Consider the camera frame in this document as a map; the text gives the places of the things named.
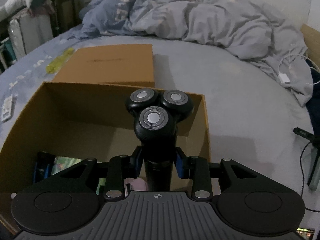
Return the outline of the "black electric shaver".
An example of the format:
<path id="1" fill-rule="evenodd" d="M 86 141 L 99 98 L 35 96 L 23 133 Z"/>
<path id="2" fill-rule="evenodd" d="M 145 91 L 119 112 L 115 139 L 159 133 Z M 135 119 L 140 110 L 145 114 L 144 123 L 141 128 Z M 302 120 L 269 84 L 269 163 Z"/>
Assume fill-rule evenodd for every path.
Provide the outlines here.
<path id="1" fill-rule="evenodd" d="M 193 101 L 180 90 L 141 88 L 132 92 L 126 109 L 134 117 L 149 190 L 169 191 L 176 159 L 177 124 L 193 113 Z"/>

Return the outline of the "brown cardboard box lid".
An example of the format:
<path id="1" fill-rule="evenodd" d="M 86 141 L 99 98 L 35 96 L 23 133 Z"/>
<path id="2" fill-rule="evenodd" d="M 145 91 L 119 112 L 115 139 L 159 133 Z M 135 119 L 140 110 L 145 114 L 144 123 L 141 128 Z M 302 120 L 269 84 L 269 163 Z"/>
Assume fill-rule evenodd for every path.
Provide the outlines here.
<path id="1" fill-rule="evenodd" d="M 152 45 L 80 48 L 59 70 L 53 82 L 154 87 Z"/>

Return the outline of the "yellow liquid bottle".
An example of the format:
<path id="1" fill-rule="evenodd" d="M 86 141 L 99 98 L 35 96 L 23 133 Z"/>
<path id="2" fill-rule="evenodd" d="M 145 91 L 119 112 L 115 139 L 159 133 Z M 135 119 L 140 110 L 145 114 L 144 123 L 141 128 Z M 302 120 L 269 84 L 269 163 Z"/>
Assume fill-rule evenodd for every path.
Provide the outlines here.
<path id="1" fill-rule="evenodd" d="M 61 55 L 57 56 L 51 63 L 46 66 L 47 74 L 57 73 L 64 64 L 69 60 L 69 58 L 73 55 L 74 48 L 70 47 L 66 49 Z"/>

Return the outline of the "white remote control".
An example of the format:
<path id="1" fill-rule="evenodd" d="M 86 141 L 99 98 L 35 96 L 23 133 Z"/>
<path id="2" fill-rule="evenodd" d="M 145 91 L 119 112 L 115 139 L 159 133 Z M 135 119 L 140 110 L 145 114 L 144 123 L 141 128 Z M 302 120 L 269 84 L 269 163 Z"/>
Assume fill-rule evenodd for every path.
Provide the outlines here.
<path id="1" fill-rule="evenodd" d="M 9 120 L 12 116 L 13 95 L 4 99 L 1 113 L 1 122 Z"/>

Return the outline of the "black blue object in box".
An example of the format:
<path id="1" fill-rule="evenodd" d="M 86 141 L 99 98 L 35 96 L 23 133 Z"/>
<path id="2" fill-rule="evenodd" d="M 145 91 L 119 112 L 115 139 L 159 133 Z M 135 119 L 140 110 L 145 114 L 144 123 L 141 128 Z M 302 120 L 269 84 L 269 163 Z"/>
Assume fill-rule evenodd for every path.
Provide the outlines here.
<path id="1" fill-rule="evenodd" d="M 41 151 L 35 158 L 33 183 L 36 184 L 51 176 L 56 155 Z"/>

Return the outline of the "pink computer mouse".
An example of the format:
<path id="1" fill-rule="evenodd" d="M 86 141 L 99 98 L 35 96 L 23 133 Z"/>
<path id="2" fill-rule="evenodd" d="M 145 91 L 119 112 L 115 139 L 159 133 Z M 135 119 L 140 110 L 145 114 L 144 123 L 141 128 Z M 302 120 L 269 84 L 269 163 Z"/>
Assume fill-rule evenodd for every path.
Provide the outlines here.
<path id="1" fill-rule="evenodd" d="M 127 178 L 124 180 L 125 185 L 129 184 L 131 191 L 148 191 L 148 184 L 142 178 Z"/>

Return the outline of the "green floral tissue pack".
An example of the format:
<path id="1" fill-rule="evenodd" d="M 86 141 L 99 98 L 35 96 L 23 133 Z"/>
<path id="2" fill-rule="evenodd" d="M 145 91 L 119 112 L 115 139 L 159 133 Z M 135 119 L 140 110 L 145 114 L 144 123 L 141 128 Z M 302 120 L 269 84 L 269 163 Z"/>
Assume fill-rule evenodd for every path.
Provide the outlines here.
<path id="1" fill-rule="evenodd" d="M 77 158 L 70 158 L 70 157 L 56 157 L 54 160 L 54 165 L 52 168 L 51 175 L 55 175 L 59 173 L 60 171 L 65 170 L 66 168 L 69 168 L 79 162 L 81 162 L 81 159 Z"/>

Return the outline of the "brown cardboard box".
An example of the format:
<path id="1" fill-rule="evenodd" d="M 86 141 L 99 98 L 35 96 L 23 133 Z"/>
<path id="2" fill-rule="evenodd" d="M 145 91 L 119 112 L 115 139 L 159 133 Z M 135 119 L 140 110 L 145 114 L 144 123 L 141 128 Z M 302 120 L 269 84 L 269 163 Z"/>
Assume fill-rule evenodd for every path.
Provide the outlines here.
<path id="1" fill-rule="evenodd" d="M 37 155 L 107 161 L 133 152 L 139 141 L 125 101 L 135 90 L 88 83 L 40 86 L 2 143 L 1 222 L 9 230 L 18 230 L 10 196 L 32 184 Z"/>

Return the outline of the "smartphone with lit screen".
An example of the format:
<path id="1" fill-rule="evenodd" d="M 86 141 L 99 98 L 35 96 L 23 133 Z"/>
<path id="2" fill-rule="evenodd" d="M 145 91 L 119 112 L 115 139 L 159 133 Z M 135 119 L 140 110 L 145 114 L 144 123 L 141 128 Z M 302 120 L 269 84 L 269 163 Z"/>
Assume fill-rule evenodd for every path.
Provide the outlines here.
<path id="1" fill-rule="evenodd" d="M 298 228 L 297 233 L 304 240 L 313 240 L 313 237 L 315 235 L 315 231 L 313 229 L 307 229 L 307 228 Z"/>

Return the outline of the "dark printed pillow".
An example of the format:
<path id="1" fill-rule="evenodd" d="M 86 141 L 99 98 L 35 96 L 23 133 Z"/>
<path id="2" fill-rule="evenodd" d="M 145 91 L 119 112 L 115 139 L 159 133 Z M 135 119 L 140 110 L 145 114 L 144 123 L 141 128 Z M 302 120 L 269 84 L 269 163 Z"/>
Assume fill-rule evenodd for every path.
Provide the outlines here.
<path id="1" fill-rule="evenodd" d="M 306 103 L 308 113 L 310 115 L 311 124 L 313 127 L 314 135 L 319 137 L 320 129 L 320 84 L 317 83 L 313 86 L 312 98 Z"/>

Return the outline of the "grey blue duvet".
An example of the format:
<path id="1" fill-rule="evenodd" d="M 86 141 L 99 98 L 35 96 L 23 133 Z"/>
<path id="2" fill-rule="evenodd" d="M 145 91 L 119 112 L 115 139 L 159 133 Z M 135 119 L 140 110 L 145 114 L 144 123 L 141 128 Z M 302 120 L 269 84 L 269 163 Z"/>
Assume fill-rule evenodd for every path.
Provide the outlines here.
<path id="1" fill-rule="evenodd" d="M 285 59 L 280 67 L 290 83 L 278 78 L 279 61 L 305 54 L 303 34 L 277 8 L 260 0 L 92 0 L 80 11 L 77 39 L 100 35 L 146 36 L 221 47 L 289 89 L 301 105 L 312 97 L 311 69 L 304 59 Z"/>

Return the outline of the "silver grey storage bag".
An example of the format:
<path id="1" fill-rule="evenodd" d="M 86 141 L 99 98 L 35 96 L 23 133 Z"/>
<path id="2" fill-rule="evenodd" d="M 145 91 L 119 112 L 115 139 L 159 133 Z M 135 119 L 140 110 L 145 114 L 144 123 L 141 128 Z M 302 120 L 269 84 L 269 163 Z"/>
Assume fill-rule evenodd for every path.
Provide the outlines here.
<path id="1" fill-rule="evenodd" d="M 25 10 L 11 18 L 8 32 L 17 60 L 53 38 L 50 17 L 32 16 Z"/>

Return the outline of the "wooden headboard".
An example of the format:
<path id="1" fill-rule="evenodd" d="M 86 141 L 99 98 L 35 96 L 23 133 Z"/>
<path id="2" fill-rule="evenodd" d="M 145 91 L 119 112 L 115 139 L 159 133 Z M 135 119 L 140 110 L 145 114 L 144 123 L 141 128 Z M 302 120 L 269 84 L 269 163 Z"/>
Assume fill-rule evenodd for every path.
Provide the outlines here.
<path id="1" fill-rule="evenodd" d="M 306 24 L 301 26 L 305 44 L 308 48 L 307 55 L 317 66 L 320 64 L 320 33 Z"/>

